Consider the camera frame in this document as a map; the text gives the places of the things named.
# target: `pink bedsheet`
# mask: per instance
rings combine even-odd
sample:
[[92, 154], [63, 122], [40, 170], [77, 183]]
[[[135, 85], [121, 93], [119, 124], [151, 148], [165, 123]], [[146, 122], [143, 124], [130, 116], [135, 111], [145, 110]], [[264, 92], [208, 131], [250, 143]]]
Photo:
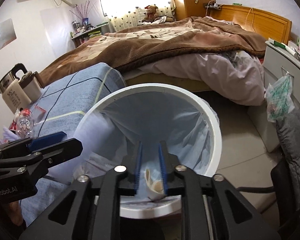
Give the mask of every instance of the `pink bedsheet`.
[[123, 75], [125, 80], [144, 73], [204, 81], [211, 89], [240, 105], [264, 101], [264, 72], [257, 57], [244, 51], [186, 54], [147, 64]]

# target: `desk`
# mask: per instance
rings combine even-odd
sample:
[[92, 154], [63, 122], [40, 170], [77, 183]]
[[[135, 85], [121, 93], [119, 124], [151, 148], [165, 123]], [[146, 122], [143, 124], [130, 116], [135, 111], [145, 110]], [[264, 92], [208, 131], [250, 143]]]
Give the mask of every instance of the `desk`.
[[92, 32], [95, 32], [97, 30], [100, 30], [102, 34], [106, 33], [106, 32], [102, 32], [102, 27], [104, 26], [108, 26], [109, 24], [108, 23], [102, 23], [102, 24], [99, 24], [98, 26], [94, 27], [93, 29], [90, 29], [84, 33], [81, 33], [79, 35], [76, 35], [74, 38], [72, 38], [71, 40], [73, 41], [75, 47], [79, 47], [82, 42], [80, 42], [80, 40], [83, 40], [85, 37], [88, 37], [89, 36], [89, 33], [92, 33]]

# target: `trash bag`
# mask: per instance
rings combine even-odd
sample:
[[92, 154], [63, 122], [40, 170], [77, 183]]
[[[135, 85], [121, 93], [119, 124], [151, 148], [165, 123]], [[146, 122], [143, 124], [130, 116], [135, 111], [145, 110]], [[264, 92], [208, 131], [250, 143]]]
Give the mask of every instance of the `trash bag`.
[[[209, 106], [203, 99], [199, 100]], [[210, 161], [210, 136], [202, 114], [188, 101], [161, 92], [129, 95], [117, 99], [102, 112], [95, 110], [78, 126], [74, 137], [82, 142], [83, 162], [76, 167], [73, 177], [86, 174], [93, 178], [105, 174], [132, 153], [140, 140], [143, 157], [138, 194], [122, 196], [121, 205], [139, 209], [160, 206], [166, 202], [152, 203], [148, 199], [145, 179], [146, 169], [151, 171], [153, 181], [162, 179], [159, 141], [165, 140], [169, 152], [177, 155], [183, 165], [204, 175]]]
[[291, 93], [292, 78], [289, 72], [279, 78], [273, 85], [269, 84], [266, 90], [267, 118], [269, 122], [275, 122], [278, 117], [286, 115], [294, 109]]

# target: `white drawer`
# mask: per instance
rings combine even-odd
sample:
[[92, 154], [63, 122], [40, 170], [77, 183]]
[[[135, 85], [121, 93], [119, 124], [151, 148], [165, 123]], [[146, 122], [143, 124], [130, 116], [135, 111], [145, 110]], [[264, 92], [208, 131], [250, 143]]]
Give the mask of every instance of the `white drawer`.
[[279, 52], [267, 46], [266, 56], [263, 66], [270, 71], [276, 78], [281, 78], [288, 71], [292, 78], [293, 96], [300, 103], [300, 69], [295, 66], [290, 60], [285, 58]]

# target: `brown blanket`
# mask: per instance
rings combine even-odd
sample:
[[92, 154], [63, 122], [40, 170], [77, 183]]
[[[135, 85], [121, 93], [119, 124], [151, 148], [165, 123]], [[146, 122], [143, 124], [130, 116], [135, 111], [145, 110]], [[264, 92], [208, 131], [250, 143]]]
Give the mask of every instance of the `brown blanket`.
[[244, 50], [264, 57], [266, 39], [239, 25], [191, 17], [178, 22], [144, 25], [89, 40], [51, 63], [41, 73], [46, 85], [100, 62], [121, 73], [160, 59], [190, 53]]

